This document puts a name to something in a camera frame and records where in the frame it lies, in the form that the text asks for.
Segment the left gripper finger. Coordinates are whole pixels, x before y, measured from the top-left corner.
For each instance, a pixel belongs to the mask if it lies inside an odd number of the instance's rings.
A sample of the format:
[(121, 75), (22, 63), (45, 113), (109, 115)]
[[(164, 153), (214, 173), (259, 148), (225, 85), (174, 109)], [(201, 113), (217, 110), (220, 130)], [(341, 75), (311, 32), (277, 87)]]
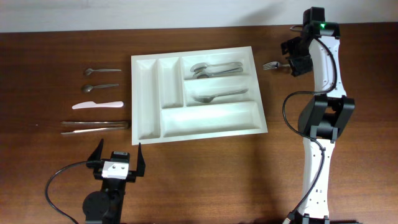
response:
[(102, 161), (101, 161), (101, 154), (103, 150), (104, 139), (101, 139), (96, 149), (93, 153), (89, 156), (86, 161), (87, 168), (98, 168)]
[(136, 170), (131, 171), (131, 174), (134, 177), (143, 177), (145, 174), (145, 169), (146, 169), (146, 163), (144, 160), (144, 156), (142, 154), (142, 148), (141, 148), (141, 143), (139, 143), (138, 146), (138, 153), (137, 153), (137, 166)]

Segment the metal fork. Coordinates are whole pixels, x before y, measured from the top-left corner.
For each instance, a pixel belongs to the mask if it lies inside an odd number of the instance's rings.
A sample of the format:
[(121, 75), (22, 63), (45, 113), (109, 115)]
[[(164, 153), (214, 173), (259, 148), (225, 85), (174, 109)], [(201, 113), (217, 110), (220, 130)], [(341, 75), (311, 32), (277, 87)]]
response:
[(272, 70), (278, 68), (290, 67), (288, 63), (281, 63), (281, 62), (268, 62), (262, 66), (263, 70)]
[(243, 90), (232, 91), (232, 92), (228, 92), (228, 93), (220, 93), (220, 94), (211, 95), (211, 96), (193, 96), (193, 99), (199, 103), (210, 103), (217, 97), (240, 95), (240, 94), (246, 93), (247, 91), (248, 91), (248, 89), (243, 89)]

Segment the metal kitchen tongs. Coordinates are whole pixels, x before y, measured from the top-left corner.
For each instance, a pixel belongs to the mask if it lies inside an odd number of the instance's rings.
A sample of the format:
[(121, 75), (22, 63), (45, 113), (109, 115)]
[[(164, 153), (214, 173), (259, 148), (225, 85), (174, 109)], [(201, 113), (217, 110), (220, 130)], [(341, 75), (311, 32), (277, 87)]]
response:
[(83, 129), (62, 132), (61, 135), (95, 133), (129, 129), (128, 121), (62, 121), (65, 126), (82, 126)]

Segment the large metal spoon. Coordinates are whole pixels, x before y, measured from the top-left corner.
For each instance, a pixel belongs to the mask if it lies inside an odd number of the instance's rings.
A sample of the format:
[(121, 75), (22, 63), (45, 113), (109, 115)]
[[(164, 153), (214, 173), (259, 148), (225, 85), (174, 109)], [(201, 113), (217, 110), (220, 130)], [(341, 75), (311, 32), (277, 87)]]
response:
[(223, 71), (218, 71), (218, 72), (208, 72), (206, 70), (200, 71), (200, 72), (196, 72), (193, 75), (194, 79), (201, 79), (201, 78), (210, 78), (213, 76), (217, 76), (217, 75), (223, 75), (223, 74), (227, 74), (227, 73), (235, 73), (235, 72), (242, 72), (243, 68), (242, 67), (237, 67), (237, 68), (232, 68), (229, 70), (223, 70)]
[(239, 67), (243, 66), (243, 64), (241, 62), (228, 62), (228, 63), (219, 63), (219, 64), (210, 64), (210, 63), (202, 62), (202, 63), (197, 63), (197, 64), (193, 65), (191, 67), (190, 71), (191, 72), (200, 72), (209, 67), (222, 67), (222, 66), (228, 66), (228, 65), (234, 65), (234, 66), (239, 66)]

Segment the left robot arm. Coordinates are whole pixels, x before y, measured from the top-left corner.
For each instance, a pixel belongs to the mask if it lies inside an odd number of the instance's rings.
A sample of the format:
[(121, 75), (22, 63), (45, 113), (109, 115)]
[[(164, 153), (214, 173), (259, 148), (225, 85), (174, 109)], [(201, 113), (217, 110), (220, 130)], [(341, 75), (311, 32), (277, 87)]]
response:
[(126, 184), (134, 183), (137, 177), (143, 177), (146, 163), (142, 155), (141, 145), (138, 145), (137, 167), (129, 168), (130, 153), (113, 151), (109, 159), (101, 157), (104, 141), (86, 161), (86, 166), (93, 170), (93, 177), (102, 181), (101, 189), (90, 193), (82, 205), (86, 223), (121, 222)]

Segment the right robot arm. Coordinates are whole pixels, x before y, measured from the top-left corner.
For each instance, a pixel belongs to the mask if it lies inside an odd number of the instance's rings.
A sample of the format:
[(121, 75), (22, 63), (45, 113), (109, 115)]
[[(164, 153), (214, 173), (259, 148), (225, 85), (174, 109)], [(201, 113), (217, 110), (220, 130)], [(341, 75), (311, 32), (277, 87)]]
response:
[(342, 84), (338, 51), (340, 27), (327, 22), (322, 7), (311, 7), (300, 26), (291, 28), (300, 36), (281, 45), (292, 75), (314, 74), (311, 100), (293, 131), (303, 138), (305, 165), (303, 192), (284, 223), (329, 223), (328, 182), (336, 140), (342, 135), (355, 108)]

